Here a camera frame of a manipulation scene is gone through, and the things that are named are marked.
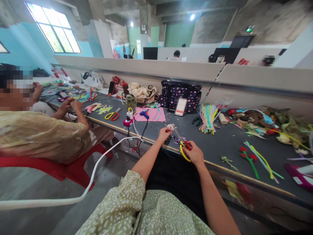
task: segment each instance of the hand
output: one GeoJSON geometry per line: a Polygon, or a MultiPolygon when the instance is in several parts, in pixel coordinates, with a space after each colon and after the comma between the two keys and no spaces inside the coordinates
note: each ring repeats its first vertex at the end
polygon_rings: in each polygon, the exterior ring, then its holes
{"type": "Polygon", "coordinates": [[[159,132],[159,137],[157,141],[160,141],[162,144],[166,141],[166,139],[172,134],[173,130],[169,127],[164,127],[159,132]]]}
{"type": "Polygon", "coordinates": [[[67,100],[64,100],[63,103],[62,103],[62,105],[61,105],[61,107],[60,107],[60,109],[63,110],[63,111],[65,111],[65,112],[67,112],[68,109],[71,107],[71,104],[72,104],[74,101],[75,101],[74,98],[69,98],[69,99],[67,99],[67,100]]]}
{"type": "Polygon", "coordinates": [[[72,106],[72,108],[73,108],[74,110],[77,110],[77,109],[81,110],[81,109],[82,109],[82,103],[79,102],[78,100],[75,100],[75,99],[74,99],[74,101],[71,103],[71,106],[72,106]]]}
{"type": "Polygon", "coordinates": [[[187,141],[191,150],[189,151],[183,147],[183,151],[190,158],[191,162],[196,166],[201,166],[204,164],[203,153],[201,149],[193,141],[187,141]]]}
{"type": "Polygon", "coordinates": [[[43,86],[40,83],[36,83],[36,84],[33,83],[33,88],[34,88],[34,92],[36,91],[40,94],[43,93],[43,86]]]}

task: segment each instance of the polka dot bag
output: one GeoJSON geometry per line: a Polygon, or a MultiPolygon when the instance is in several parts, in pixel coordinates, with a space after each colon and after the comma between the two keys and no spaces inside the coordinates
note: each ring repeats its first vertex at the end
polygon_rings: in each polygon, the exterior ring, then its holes
{"type": "Polygon", "coordinates": [[[185,113],[194,112],[201,99],[202,86],[180,82],[162,81],[162,94],[159,97],[161,107],[175,110],[180,97],[187,99],[185,113]]]}

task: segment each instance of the green patterned dress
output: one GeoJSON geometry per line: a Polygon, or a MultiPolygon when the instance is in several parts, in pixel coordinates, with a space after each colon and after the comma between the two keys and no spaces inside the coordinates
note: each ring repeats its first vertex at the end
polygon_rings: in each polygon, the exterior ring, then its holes
{"type": "Polygon", "coordinates": [[[76,234],[214,233],[173,194],[163,190],[145,191],[144,180],[129,170],[76,234]]]}

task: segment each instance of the floor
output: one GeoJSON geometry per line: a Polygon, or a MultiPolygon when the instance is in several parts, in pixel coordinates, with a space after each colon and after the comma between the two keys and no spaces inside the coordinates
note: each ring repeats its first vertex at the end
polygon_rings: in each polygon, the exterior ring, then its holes
{"type": "MultiPolygon", "coordinates": [[[[129,149],[125,142],[120,149],[129,149]]],[[[87,171],[91,171],[93,160],[88,159],[87,171]]],[[[118,186],[121,177],[135,165],[135,162],[122,154],[113,159],[104,159],[99,163],[97,180],[94,188],[86,198],[74,205],[0,211],[1,234],[75,234],[96,206],[103,200],[107,192],[118,186]]],[[[35,169],[0,168],[0,200],[17,199],[60,199],[80,196],[84,189],[66,179],[63,182],[35,169]]],[[[243,235],[271,234],[267,227],[230,208],[230,211],[243,235]]]]}

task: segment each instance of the red chair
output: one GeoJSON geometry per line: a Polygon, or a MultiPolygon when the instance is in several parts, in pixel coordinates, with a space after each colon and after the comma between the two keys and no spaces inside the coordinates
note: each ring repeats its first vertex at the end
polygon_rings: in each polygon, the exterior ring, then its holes
{"type": "MultiPolygon", "coordinates": [[[[63,181],[65,178],[78,183],[79,185],[87,188],[90,182],[90,177],[84,170],[84,165],[87,159],[94,153],[99,152],[104,154],[107,150],[101,145],[97,144],[93,146],[84,155],[73,161],[68,165],[57,163],[51,160],[43,158],[29,158],[29,157],[0,157],[0,167],[29,167],[37,170],[41,170],[59,181],[63,181]]],[[[106,157],[112,158],[112,153],[107,153],[106,157]]]]}

